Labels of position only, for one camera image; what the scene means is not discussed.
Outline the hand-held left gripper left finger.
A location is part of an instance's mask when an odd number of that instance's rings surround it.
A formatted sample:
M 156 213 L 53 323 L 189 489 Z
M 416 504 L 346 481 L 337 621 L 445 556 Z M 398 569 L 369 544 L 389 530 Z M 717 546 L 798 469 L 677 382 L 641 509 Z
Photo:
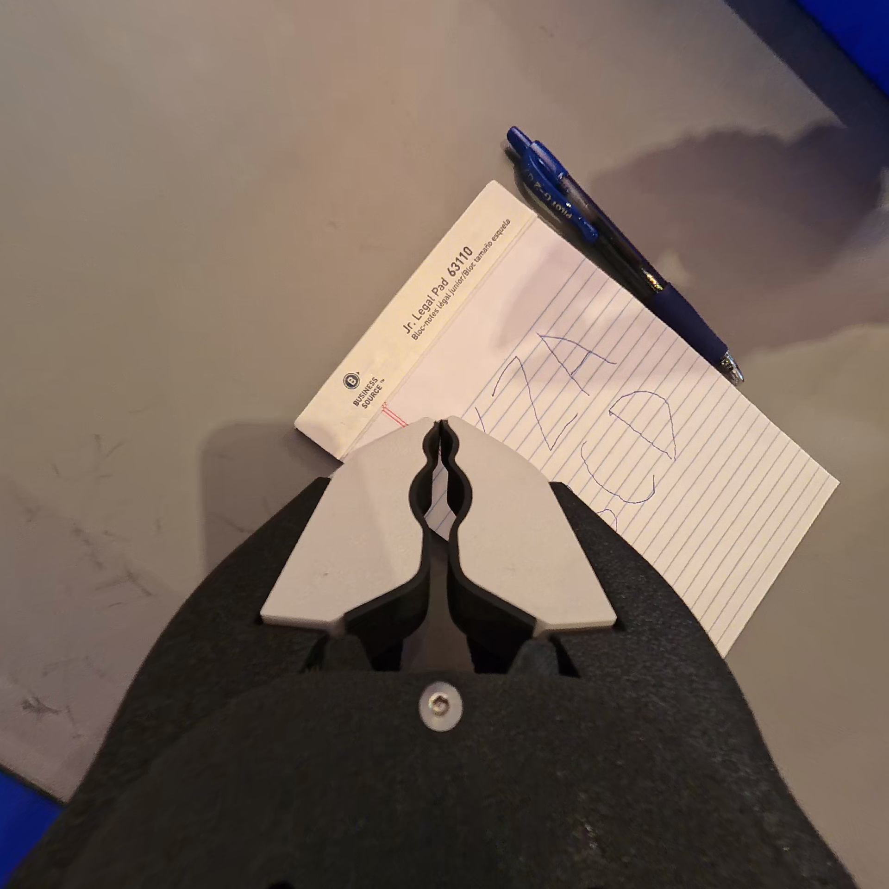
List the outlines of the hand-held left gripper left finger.
M 432 476 L 440 421 L 363 445 L 323 492 L 261 606 L 264 625 L 357 639 L 377 671 L 400 671 L 428 615 Z

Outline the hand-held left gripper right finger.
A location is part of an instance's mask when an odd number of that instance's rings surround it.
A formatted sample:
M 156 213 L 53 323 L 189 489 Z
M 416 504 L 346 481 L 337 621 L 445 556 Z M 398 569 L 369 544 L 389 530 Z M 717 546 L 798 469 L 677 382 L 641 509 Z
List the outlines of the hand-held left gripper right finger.
M 442 421 L 447 601 L 473 668 L 505 673 L 522 646 L 612 630 L 614 607 L 548 479 L 465 420 Z

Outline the white lined notepad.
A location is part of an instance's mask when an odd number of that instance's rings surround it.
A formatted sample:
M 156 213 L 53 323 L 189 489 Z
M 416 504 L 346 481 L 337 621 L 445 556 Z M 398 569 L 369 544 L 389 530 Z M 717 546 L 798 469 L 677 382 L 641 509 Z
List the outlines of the white lined notepad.
M 295 419 L 343 461 L 456 415 L 563 483 L 726 655 L 838 481 L 489 182 Z

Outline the blue pen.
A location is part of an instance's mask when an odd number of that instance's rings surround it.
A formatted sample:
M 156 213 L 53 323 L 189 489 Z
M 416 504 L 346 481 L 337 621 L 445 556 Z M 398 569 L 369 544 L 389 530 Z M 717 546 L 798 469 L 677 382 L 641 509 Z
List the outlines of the blue pen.
M 542 142 L 515 126 L 508 129 L 506 143 L 525 193 L 560 232 L 730 383 L 742 384 L 743 375 L 725 342 L 609 219 L 561 161 Z

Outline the blue object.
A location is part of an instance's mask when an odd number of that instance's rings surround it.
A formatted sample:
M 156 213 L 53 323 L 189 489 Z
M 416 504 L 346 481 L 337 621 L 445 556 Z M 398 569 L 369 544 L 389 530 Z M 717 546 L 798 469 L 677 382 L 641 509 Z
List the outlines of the blue object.
M 1 768 L 1 886 L 48 828 L 65 804 Z

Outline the blue plastic bin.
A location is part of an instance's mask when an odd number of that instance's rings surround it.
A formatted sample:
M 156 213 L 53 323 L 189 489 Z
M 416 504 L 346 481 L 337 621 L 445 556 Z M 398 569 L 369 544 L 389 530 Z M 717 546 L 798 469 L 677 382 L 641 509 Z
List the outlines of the blue plastic bin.
M 839 121 L 887 140 L 886 1 L 726 1 Z

